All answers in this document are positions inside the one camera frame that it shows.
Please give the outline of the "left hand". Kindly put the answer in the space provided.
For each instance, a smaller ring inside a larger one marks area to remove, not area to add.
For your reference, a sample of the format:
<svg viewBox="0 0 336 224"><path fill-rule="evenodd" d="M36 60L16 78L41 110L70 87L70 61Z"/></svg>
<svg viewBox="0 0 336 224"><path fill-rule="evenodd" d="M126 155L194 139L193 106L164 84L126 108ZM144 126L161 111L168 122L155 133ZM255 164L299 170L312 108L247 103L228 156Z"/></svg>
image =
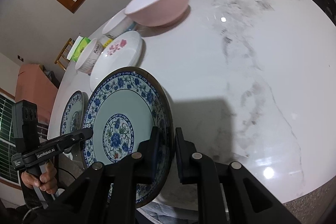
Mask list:
<svg viewBox="0 0 336 224"><path fill-rule="evenodd" d="M24 171L21 174L21 180L23 184L29 188L33 189L34 187L38 187L41 191L46 192L48 194L55 194L57 192L57 180L56 180L57 170L52 164L52 162L48 162L46 164L45 173L41 174L39 178L36 178L32 174Z"/></svg>

